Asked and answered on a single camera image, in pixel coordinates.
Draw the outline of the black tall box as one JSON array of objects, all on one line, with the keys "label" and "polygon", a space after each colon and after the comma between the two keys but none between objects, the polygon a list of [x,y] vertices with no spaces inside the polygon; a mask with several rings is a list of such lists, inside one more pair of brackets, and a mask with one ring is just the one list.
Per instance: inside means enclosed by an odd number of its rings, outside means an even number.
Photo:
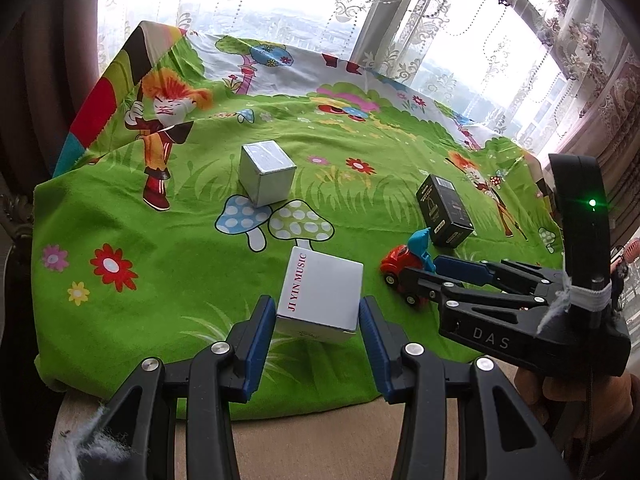
[{"label": "black tall box", "polygon": [[436,247],[456,248],[474,226],[454,184],[429,174],[416,191],[420,211]]}]

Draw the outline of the white JI YIN MUSIC box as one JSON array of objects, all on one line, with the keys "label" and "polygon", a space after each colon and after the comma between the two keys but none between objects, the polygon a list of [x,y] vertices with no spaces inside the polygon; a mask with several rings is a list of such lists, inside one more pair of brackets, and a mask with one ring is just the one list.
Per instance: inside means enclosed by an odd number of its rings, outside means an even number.
[{"label": "white JI YIN MUSIC box", "polygon": [[294,247],[277,307],[277,330],[341,344],[358,327],[363,264]]}]

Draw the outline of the green cartoon cloth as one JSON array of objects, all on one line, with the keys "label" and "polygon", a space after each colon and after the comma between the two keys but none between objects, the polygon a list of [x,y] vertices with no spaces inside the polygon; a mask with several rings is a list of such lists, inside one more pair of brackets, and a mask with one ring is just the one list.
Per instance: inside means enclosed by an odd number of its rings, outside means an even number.
[{"label": "green cartoon cloth", "polygon": [[[255,206],[243,144],[297,166],[288,198]],[[143,22],[82,104],[35,192],[32,298],[48,385],[108,398],[147,356],[190,358],[278,296],[306,247],[363,264],[362,290],[443,358],[439,336],[383,282],[383,257],[423,224],[416,191],[451,181],[471,261],[558,268],[562,237],[537,159],[370,65],[285,44]]]}]

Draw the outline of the silver white cube box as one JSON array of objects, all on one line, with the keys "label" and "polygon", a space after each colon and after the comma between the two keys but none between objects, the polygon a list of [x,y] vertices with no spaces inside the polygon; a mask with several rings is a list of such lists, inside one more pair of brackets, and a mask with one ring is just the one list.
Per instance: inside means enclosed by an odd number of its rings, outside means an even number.
[{"label": "silver white cube box", "polygon": [[239,181],[250,201],[258,207],[288,198],[297,166],[276,141],[243,144]]}]

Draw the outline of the beige sofa cushion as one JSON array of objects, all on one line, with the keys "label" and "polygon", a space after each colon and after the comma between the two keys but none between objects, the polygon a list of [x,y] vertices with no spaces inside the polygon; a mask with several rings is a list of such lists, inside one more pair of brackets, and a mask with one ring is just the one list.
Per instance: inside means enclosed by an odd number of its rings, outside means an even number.
[{"label": "beige sofa cushion", "polygon": [[[96,398],[66,394],[52,437],[46,479],[62,474],[63,453],[78,428],[96,414]],[[447,401],[445,479],[457,479],[457,401]],[[233,437],[242,479],[389,479],[404,409],[381,399],[339,410],[254,422],[234,422]],[[186,479],[186,423],[175,430],[175,478]]]}]

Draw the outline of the red toy car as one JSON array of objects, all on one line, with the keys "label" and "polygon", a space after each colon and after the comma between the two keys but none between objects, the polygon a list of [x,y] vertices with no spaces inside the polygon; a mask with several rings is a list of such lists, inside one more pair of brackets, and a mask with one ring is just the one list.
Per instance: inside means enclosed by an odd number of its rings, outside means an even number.
[{"label": "red toy car", "polygon": [[406,244],[392,249],[380,263],[385,284],[399,292],[405,302],[415,309],[420,306],[421,297],[410,290],[410,270],[436,273],[435,263],[428,252],[430,240],[430,228],[417,230]]}]

